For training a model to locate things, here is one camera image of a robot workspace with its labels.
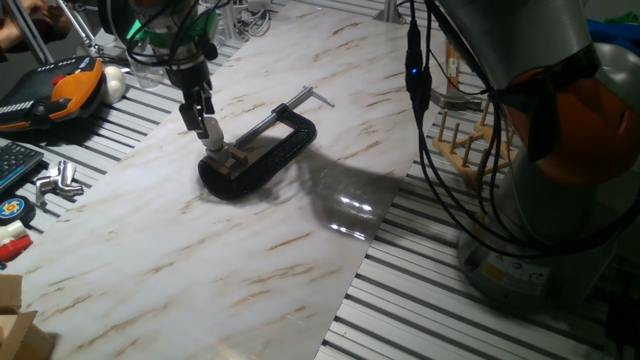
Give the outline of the person's bare hand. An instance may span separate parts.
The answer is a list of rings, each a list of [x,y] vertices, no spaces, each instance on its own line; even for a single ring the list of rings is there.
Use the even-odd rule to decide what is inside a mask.
[[[71,23],[59,5],[47,5],[45,0],[21,0],[21,4],[45,43],[67,37]]]

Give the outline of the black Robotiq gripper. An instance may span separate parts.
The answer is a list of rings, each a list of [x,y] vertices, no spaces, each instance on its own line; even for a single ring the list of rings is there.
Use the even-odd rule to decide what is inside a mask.
[[[208,139],[205,117],[214,115],[215,109],[207,62],[201,60],[186,67],[169,67],[166,74],[170,83],[182,92],[184,103],[180,105],[179,111],[186,129],[194,131],[200,140]]]

